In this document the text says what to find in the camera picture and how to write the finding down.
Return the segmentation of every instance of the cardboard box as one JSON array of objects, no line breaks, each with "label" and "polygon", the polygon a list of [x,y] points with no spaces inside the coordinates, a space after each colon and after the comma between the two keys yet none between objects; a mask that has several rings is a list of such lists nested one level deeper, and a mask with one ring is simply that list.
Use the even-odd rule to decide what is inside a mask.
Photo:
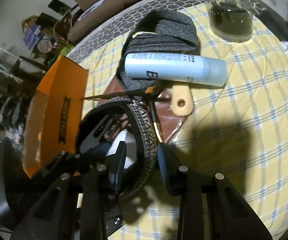
[{"label": "cardboard box", "polygon": [[61,151],[75,153],[88,71],[61,56],[36,89],[26,121],[23,169],[31,178]]}]

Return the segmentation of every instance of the beige handle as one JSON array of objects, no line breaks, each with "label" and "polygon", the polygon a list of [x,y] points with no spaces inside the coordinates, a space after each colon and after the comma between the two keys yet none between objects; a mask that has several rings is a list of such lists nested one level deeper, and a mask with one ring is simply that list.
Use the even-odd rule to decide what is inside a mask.
[{"label": "beige handle", "polygon": [[171,103],[172,111],[176,116],[188,116],[193,112],[193,97],[188,83],[173,82]]}]

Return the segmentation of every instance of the screw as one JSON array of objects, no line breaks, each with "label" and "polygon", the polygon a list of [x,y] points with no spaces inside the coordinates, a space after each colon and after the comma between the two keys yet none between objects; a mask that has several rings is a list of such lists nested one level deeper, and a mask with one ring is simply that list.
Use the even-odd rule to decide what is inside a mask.
[{"label": "screw", "polygon": [[224,179],[224,175],[222,173],[216,173],[215,178],[216,179]]},{"label": "screw", "polygon": [[188,171],[188,168],[186,166],[179,166],[179,171],[180,172],[186,172],[186,171]]},{"label": "screw", "polygon": [[104,164],[100,164],[100,165],[98,165],[96,168],[97,168],[98,171],[104,171],[104,170],[106,170],[106,166],[105,166]]},{"label": "screw", "polygon": [[62,175],[61,175],[61,180],[66,180],[66,179],[68,179],[70,177],[70,175],[68,174],[68,173],[63,173]]}]

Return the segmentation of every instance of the yellow plaid tablecloth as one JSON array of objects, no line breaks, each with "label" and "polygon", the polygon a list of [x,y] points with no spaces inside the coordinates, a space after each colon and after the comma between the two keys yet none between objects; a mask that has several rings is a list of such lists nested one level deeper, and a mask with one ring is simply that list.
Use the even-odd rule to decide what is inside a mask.
[{"label": "yellow plaid tablecloth", "polygon": [[[201,55],[225,60],[229,78],[224,88],[191,85],[195,110],[172,142],[184,165],[228,177],[278,238],[288,228],[288,57],[257,18],[252,38],[232,43],[212,33],[203,4],[181,12],[196,25]],[[86,96],[104,92],[127,35],[81,63],[89,69]],[[92,107],[86,101],[83,115]],[[175,238],[179,198],[168,196],[159,171],[122,209],[126,225],[111,239]]]}]

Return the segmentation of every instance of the folded gray cloth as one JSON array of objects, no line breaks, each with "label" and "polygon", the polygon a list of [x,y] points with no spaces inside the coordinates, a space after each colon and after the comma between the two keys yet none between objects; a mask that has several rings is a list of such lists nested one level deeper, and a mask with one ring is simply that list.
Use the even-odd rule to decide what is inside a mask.
[{"label": "folded gray cloth", "polygon": [[[144,33],[132,38],[137,32],[151,33]],[[126,91],[156,85],[158,81],[155,80],[128,77],[124,69],[126,55],[149,51],[192,51],[196,49],[197,44],[196,28],[190,17],[171,10],[152,10],[128,35],[122,49],[116,77]]]}]

